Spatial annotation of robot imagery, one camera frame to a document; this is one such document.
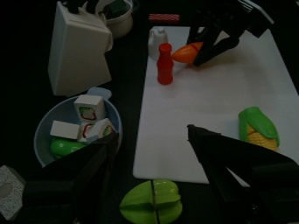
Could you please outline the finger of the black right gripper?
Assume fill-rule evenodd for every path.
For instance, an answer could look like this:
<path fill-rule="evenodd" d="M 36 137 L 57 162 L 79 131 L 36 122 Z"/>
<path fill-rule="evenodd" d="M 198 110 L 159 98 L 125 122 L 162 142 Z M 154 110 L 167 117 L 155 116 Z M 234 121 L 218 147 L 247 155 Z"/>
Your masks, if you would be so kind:
<path fill-rule="evenodd" d="M 192 26 L 188 33 L 187 43 L 202 42 L 204 39 L 206 28 L 203 26 Z"/>
<path fill-rule="evenodd" d="M 206 62 L 208 62 L 212 58 L 224 53 L 227 50 L 235 48 L 238 44 L 239 39 L 228 37 L 224 38 L 216 45 L 211 47 L 206 47 L 206 45 L 203 45 L 192 64 L 196 67 L 203 65 Z"/>

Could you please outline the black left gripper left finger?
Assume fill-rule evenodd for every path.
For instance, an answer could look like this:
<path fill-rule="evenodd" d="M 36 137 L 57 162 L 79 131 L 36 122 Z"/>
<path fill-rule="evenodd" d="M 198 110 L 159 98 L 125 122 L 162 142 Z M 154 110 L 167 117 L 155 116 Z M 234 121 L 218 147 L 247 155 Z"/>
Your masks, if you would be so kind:
<path fill-rule="evenodd" d="M 21 224 L 96 224 L 116 153 L 112 132 L 45 165 L 24 186 Z"/>

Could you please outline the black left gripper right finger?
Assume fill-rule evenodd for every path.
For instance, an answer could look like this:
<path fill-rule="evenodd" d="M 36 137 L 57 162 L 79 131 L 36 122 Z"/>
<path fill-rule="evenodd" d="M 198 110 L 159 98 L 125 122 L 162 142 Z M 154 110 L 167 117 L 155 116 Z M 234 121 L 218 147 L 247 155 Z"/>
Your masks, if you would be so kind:
<path fill-rule="evenodd" d="M 299 222 L 299 164 L 290 157 L 192 124 L 188 141 L 226 224 Z"/>

